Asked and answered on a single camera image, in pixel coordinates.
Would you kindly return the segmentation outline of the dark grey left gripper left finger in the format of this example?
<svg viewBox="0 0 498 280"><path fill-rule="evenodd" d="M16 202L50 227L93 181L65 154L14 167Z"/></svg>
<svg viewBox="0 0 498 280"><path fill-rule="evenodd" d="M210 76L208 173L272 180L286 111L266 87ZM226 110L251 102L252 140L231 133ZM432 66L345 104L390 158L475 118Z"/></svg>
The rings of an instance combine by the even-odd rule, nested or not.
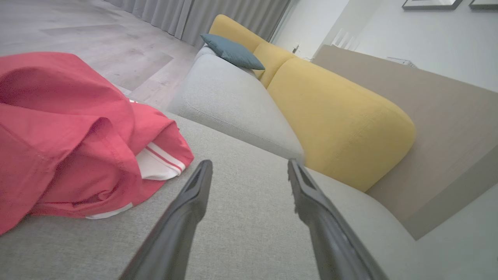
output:
<svg viewBox="0 0 498 280"><path fill-rule="evenodd" d="M121 280L183 280L198 223L206 213L213 163L199 163L122 272Z"/></svg>

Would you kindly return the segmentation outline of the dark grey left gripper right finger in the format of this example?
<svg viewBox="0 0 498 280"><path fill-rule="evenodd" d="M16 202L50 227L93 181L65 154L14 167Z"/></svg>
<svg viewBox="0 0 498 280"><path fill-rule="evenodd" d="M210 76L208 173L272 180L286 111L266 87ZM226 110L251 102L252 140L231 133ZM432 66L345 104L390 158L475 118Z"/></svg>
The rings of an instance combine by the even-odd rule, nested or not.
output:
<svg viewBox="0 0 498 280"><path fill-rule="evenodd" d="M309 228L322 280L386 280L388 277L306 168L288 160L295 212Z"/></svg>

